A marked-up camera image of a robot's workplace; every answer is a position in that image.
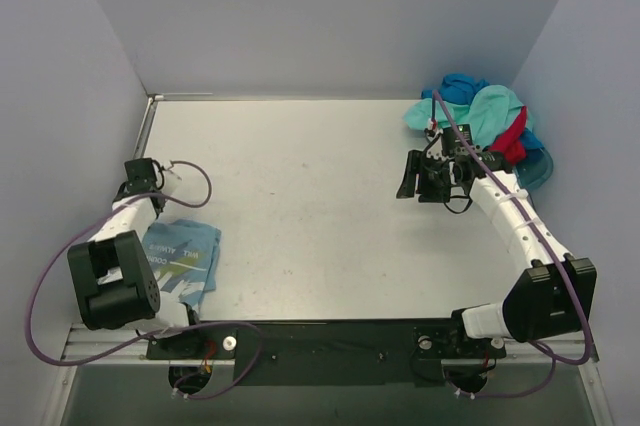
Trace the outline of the light blue printed t-shirt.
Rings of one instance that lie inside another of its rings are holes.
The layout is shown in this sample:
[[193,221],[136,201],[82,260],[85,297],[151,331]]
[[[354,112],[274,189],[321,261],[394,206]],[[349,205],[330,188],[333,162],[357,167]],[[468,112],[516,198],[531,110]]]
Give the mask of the light blue printed t-shirt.
[[155,222],[142,245],[161,292],[198,311],[216,289],[221,231],[196,221]]

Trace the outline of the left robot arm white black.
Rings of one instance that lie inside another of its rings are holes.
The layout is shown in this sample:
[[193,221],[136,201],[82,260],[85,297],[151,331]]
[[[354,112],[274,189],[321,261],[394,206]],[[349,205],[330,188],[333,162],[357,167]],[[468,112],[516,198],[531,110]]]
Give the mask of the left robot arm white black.
[[196,357],[206,343],[205,332],[194,325],[197,315],[160,290],[142,246],[174,187],[151,158],[127,161],[125,172],[111,215],[67,252],[81,319],[90,330],[130,327],[171,335],[170,346],[180,356]]

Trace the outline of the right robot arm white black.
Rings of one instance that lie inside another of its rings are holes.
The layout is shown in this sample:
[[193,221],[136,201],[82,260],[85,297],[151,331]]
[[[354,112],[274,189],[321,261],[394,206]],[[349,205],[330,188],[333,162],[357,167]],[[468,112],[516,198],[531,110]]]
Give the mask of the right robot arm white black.
[[461,189],[487,216],[518,274],[502,301],[462,310],[461,321],[446,331],[450,350],[469,355],[485,338],[530,342],[582,330],[595,292],[593,263],[575,257],[553,236],[505,156],[473,145],[468,126],[448,127],[432,141],[441,153],[408,152],[397,198],[446,205],[453,189]]

